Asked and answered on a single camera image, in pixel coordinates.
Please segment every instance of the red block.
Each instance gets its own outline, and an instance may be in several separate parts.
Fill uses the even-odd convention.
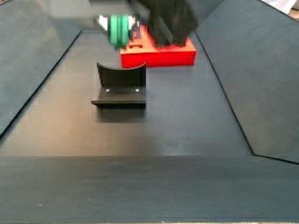
[[[145,63],[149,67],[194,66],[197,48],[190,39],[185,47],[157,48],[146,26],[142,26],[142,38],[130,41],[127,49],[121,50],[121,58],[123,68],[139,67]]]

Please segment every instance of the green gear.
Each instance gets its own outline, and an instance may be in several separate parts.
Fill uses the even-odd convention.
[[[129,15],[113,15],[110,22],[110,44],[126,48],[130,41]]]

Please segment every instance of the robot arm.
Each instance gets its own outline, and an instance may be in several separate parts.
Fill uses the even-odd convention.
[[[127,1],[135,14],[141,15],[141,17],[134,15],[114,15],[109,18],[102,16],[98,18],[98,23],[109,33],[110,43],[115,47],[126,47],[129,38],[126,38],[123,32],[127,29],[127,33],[130,33],[134,29],[138,29],[138,24],[143,23],[147,25],[158,47],[170,45],[185,46],[189,35],[198,27],[198,19],[186,0]],[[115,31],[118,31],[118,35],[123,36],[113,38],[111,36],[117,36],[114,34]]]

